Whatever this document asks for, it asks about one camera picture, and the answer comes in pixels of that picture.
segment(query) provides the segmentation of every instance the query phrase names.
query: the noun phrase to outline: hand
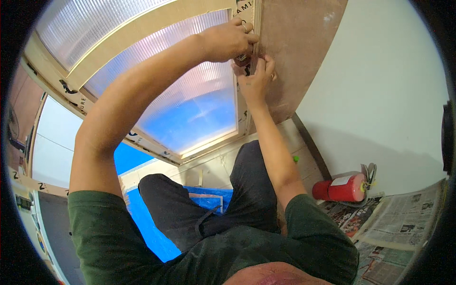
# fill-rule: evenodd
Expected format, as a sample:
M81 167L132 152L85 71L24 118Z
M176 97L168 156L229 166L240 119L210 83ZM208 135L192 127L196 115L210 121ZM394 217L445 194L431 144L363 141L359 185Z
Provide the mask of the hand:
M250 111L266 107L266 86L276 79L274 72L275 61L271 56L265 55L264 59L258 58L255 74L245 76L244 68L232 65L234 74L238 78L241 94Z
M253 29L251 23L242 25L239 18L205 29L199 35L203 39L205 61L226 62L249 50L249 44L258 42L258 35L248 34Z

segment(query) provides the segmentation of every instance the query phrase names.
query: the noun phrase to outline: man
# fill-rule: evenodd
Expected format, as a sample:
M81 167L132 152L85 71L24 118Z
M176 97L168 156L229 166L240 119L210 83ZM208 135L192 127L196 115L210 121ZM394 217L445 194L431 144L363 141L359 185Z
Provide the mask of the man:
M259 140L239 150L226 213L200 208L164 175L144 177L139 190L155 224L183 251L163 263L126 210L113 159L117 145L186 71L247 52L259 40L249 34L252 28L233 19L189 36L119 76L85 118L76 136L68 208L88 284L352 283L358 252L307 195L268 112L264 96L275 63L267 55L258 59L255 75L234 67ZM277 201L285 209L287 237L279 234Z

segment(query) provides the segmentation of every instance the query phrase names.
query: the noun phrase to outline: polycarbonate sheet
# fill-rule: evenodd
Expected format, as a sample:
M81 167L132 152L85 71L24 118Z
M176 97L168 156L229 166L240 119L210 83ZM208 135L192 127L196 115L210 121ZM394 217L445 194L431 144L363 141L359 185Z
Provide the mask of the polycarbonate sheet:
M169 0L54 0L36 31L67 70L98 41L130 18Z
M166 27L130 46L85 84L95 97L121 73L185 37L228 21L226 10L196 16ZM174 82L146 109L137 127L183 154L237 129L235 86L229 62L203 62Z

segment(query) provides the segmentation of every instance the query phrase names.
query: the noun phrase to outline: fire extinguisher label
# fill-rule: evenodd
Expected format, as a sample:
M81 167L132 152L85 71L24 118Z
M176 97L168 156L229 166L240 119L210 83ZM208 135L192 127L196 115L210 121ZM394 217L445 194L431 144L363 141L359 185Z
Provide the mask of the fire extinguisher label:
M349 176L344 176L344 177L339 177L339 178L336 178L332 181L331 183L331 186L339 186L339 185L345 185L348 183L348 180L350 179L350 177L352 177L353 175L349 175Z

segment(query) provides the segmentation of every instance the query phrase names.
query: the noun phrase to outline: window frame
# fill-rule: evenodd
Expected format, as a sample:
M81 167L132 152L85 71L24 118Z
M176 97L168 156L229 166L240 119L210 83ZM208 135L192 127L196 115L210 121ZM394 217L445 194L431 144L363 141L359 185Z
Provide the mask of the window frame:
M236 0L168 1L119 25L82 56L70 71L62 67L34 31L26 45L21 63L27 65L24 67L29 70L29 73L34 73L35 76L32 79L41 87L45 87L43 89L49 96L83 118L97 100L84 88L84 84L112 58L154 32L191 17L212 11L228 10L229 19L232 19L239 14L240 9L244 10L242 7L245 7L245 1L240 3L236 6ZM259 31L261 0L251 0L248 3L252 7L251 13L243 13L241 18L254 23L254 29ZM256 52L258 52L257 46L254 49L254 53ZM64 89L62 80L67 85L67 90ZM179 166L236 141L249 134L251 119L235 76L233 76L233 87L236 94L237 131L209 141L182 155L170 151L136 127L123 142L157 159Z

